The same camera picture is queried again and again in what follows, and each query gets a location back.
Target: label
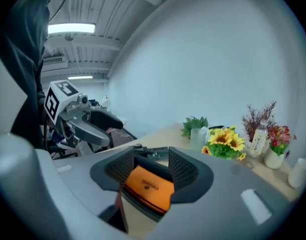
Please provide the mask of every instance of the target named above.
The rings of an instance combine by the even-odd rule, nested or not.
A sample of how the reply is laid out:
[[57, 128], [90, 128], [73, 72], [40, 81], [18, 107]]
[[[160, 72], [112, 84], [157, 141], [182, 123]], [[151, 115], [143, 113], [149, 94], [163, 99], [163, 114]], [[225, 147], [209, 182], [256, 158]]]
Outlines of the label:
[[251, 151], [253, 151], [254, 154], [261, 154], [265, 146], [266, 138], [267, 133], [261, 132], [260, 130], [255, 131], [251, 147]]

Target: potted plant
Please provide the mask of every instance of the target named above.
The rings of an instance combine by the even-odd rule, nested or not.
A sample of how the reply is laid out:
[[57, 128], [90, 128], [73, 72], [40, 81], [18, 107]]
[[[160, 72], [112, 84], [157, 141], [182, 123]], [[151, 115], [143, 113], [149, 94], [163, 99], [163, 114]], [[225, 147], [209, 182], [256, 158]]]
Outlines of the potted plant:
[[220, 157], [223, 159], [243, 160], [246, 154], [244, 149], [244, 139], [235, 132], [235, 126], [225, 129], [212, 129], [209, 131], [210, 138], [207, 145], [203, 147], [202, 153]]
[[270, 130], [276, 125], [274, 114], [272, 114], [275, 108], [276, 101], [270, 105], [266, 105], [263, 109], [255, 109], [251, 105], [247, 105], [249, 114], [242, 117], [242, 124], [244, 126], [244, 132], [247, 138], [245, 138], [245, 146], [247, 149], [251, 147], [255, 130], [258, 128], [262, 120], [266, 120], [266, 128]]
[[291, 139], [296, 140], [296, 136], [291, 136], [287, 126], [275, 126], [269, 130], [269, 150], [264, 157], [265, 165], [271, 169], [281, 167], [285, 158], [285, 150], [288, 147]]
[[206, 117], [204, 118], [203, 116], [201, 117], [201, 119], [191, 116], [186, 118], [186, 122], [184, 122], [183, 125], [184, 128], [181, 129], [181, 131], [183, 132], [182, 136], [186, 136], [190, 140], [192, 129], [201, 129], [202, 127], [208, 127], [208, 121]]

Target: ceiling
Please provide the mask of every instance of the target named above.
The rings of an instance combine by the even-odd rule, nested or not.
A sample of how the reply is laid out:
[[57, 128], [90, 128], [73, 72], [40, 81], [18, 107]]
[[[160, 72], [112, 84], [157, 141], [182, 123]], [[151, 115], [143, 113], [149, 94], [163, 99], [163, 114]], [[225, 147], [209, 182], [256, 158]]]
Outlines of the ceiling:
[[[80, 75], [107, 79], [123, 45], [144, 19], [165, 1], [67, 0], [50, 23], [95, 23], [95, 33], [50, 34], [45, 45], [42, 83]], [[62, 0], [50, 2], [50, 16], [61, 3]]]

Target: black cable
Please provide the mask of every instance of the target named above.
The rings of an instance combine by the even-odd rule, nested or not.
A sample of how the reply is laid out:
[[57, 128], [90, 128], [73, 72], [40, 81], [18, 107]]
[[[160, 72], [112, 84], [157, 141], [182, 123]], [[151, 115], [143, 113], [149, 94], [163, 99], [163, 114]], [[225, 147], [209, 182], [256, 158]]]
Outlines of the black cable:
[[57, 11], [55, 12], [55, 14], [50, 18], [49, 22], [51, 22], [56, 16], [57, 14], [59, 13], [59, 11], [61, 10], [61, 8], [63, 7], [64, 3], [66, 2], [66, 0], [64, 0], [62, 2], [62, 4], [59, 6], [59, 8], [57, 9]]
[[48, 122], [48, 115], [46, 115], [45, 117], [45, 121], [44, 121], [44, 147], [45, 147], [45, 150], [48, 151], [48, 148], [47, 148], [47, 122]]

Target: green plant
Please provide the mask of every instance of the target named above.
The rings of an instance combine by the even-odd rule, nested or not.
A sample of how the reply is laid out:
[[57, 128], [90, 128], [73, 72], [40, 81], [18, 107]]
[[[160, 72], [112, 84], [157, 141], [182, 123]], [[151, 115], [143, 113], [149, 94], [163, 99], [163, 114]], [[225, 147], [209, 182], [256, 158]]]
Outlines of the green plant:
[[201, 129], [202, 127], [208, 127], [208, 121], [206, 117], [204, 118], [203, 116], [201, 119], [197, 119], [196, 117], [188, 117], [186, 118], [186, 122], [183, 123], [184, 128], [181, 129], [183, 132], [182, 136], [186, 136], [189, 139], [191, 138], [191, 130], [194, 128]]

